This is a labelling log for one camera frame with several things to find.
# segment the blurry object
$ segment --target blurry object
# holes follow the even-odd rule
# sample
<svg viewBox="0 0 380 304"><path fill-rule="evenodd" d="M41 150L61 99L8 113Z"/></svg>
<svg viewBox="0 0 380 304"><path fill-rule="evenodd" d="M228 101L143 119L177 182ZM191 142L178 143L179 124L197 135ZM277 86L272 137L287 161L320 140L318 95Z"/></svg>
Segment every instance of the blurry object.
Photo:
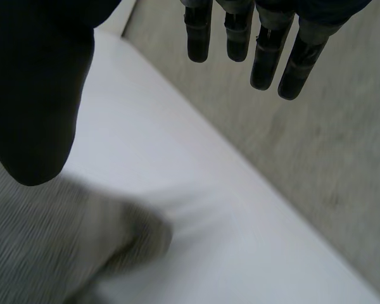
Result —
<svg viewBox="0 0 380 304"><path fill-rule="evenodd" d="M181 1L186 6L185 22L189 8L202 5L211 7L211 0ZM217 0L217 2L226 12L228 57L237 62L243 61L248 53L253 1ZM297 98L328 38L370 2L371 0L255 0L261 27L259 36L256 38L251 85L259 90L267 90L270 87L294 15L297 13L300 16L300 30L278 88L280 97L288 100ZM197 16L201 18L201 12L195 9L191 11L194 14L193 18L197 19ZM196 44L187 43L188 48L191 49L189 57L195 62L204 62L207 59L210 41L210 9L208 16L209 19L202 18L208 27L208 39L203 41L204 51L197 50ZM188 30L187 32L190 39L191 33ZM196 53L203 53L202 60L193 56Z"/></svg>
<svg viewBox="0 0 380 304"><path fill-rule="evenodd" d="M62 177L21 186L0 164L0 304L80 303L98 276L157 259L171 238L162 216L130 198Z"/></svg>

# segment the white table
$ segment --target white table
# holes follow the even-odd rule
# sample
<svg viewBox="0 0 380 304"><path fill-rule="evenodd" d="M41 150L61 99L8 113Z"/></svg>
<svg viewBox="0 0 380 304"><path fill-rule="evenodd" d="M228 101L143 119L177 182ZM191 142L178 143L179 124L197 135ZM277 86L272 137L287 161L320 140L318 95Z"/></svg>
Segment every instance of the white table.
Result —
<svg viewBox="0 0 380 304"><path fill-rule="evenodd" d="M380 303L135 49L99 31L65 173L147 197L174 223L163 260L103 284L112 303Z"/></svg>

